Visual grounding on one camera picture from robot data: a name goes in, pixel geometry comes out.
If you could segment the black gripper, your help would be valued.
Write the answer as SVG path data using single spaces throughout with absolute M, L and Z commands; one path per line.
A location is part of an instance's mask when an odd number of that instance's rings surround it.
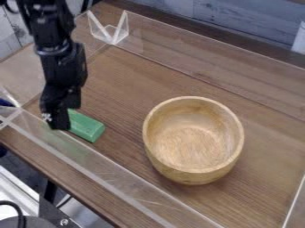
M 82 106 L 82 87 L 87 80 L 86 52 L 82 43 L 37 47 L 46 85 L 41 96 L 43 120 L 53 130 L 70 130 L 70 109 Z

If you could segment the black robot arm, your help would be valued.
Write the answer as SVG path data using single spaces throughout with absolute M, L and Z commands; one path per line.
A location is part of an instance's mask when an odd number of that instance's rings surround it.
M 89 77 L 85 45 L 71 38 L 74 15 L 65 0 L 16 0 L 16 5 L 45 73 L 42 117 L 53 130 L 70 130 L 69 109 L 82 107 L 82 87 Z

